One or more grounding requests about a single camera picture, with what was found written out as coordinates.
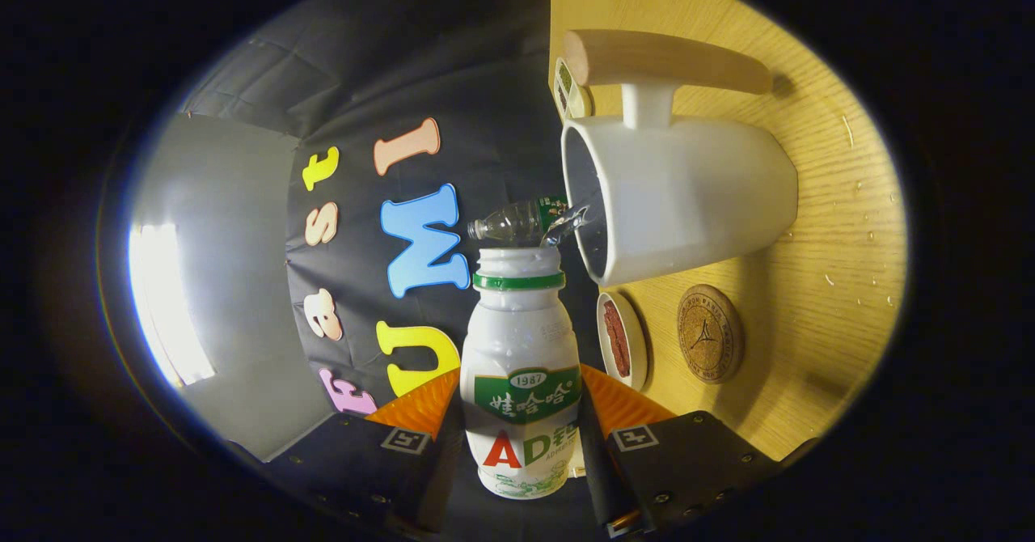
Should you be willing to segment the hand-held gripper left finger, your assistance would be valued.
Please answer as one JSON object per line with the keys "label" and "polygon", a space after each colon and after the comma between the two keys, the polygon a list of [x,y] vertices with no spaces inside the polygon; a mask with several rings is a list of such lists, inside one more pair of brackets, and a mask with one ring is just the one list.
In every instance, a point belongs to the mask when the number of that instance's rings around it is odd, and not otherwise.
{"label": "hand-held gripper left finger", "polygon": [[463,444],[459,370],[376,413],[330,413],[266,458],[229,448],[282,493],[391,539],[442,530]]}

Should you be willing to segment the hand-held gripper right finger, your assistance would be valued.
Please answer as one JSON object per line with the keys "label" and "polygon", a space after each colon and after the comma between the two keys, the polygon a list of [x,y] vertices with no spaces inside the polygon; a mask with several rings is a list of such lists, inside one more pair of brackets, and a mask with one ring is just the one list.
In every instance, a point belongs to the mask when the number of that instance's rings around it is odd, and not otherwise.
{"label": "hand-held gripper right finger", "polygon": [[684,414],[581,366],[579,424],[596,520],[613,539],[656,539],[783,468],[713,414]]}

